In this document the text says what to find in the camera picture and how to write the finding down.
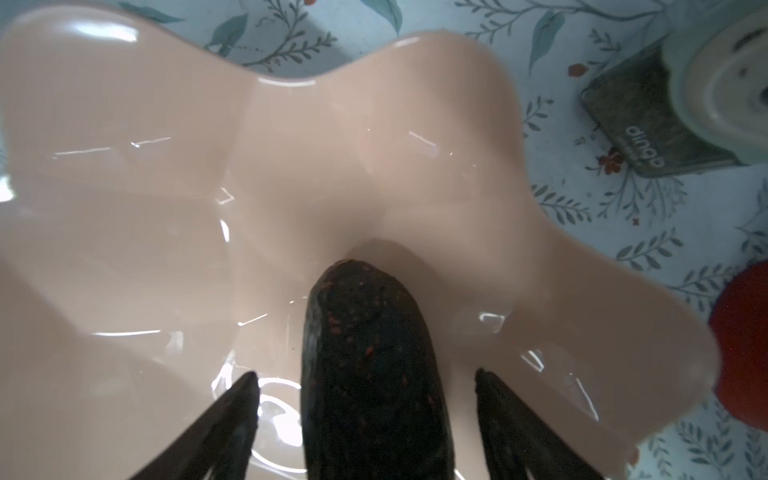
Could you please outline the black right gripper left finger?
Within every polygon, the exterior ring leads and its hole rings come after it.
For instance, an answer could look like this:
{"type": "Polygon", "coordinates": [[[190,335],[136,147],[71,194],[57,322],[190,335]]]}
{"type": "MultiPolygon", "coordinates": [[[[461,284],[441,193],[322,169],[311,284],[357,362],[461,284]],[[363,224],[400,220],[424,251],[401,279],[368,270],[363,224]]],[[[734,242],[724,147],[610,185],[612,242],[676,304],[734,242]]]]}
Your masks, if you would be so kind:
{"type": "Polygon", "coordinates": [[[243,480],[258,428],[259,404],[258,376],[250,371],[132,478],[243,480]]]}

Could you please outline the dark fake avocado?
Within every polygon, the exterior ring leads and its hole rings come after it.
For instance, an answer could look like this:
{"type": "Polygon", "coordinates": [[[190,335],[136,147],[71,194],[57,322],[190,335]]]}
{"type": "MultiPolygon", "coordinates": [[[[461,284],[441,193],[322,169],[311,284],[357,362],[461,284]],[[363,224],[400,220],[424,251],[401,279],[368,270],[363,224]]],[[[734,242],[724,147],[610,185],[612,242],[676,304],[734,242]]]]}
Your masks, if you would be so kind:
{"type": "Polygon", "coordinates": [[[301,366],[310,479],[451,479],[449,416],[427,325],[395,277],[328,268],[307,301],[301,366]]]}

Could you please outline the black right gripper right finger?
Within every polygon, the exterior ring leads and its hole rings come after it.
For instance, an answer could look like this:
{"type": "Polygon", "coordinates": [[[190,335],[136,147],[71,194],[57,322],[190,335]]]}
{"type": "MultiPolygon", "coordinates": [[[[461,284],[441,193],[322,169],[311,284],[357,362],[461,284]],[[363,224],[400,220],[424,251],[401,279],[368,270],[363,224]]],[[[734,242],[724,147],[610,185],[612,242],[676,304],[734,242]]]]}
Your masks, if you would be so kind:
{"type": "Polygon", "coordinates": [[[478,369],[475,392],[486,466],[492,479],[602,477],[496,374],[478,369]]]}

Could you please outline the pink scalloped fruit bowl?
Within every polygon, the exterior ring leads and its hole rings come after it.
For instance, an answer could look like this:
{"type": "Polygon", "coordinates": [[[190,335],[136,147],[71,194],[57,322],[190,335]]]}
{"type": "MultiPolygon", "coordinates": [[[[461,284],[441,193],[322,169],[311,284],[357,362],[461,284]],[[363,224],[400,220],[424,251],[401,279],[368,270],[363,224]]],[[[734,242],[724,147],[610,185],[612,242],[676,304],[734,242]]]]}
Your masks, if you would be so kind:
{"type": "Polygon", "coordinates": [[[708,394],[716,342],[541,211],[520,114],[490,51],[449,32],[281,79],[114,8],[18,16],[1,38],[2,477],[126,478],[251,370],[248,475],[302,477],[309,292],[354,258],[425,317],[455,478],[488,475],[480,368],[623,478],[708,394]]]}

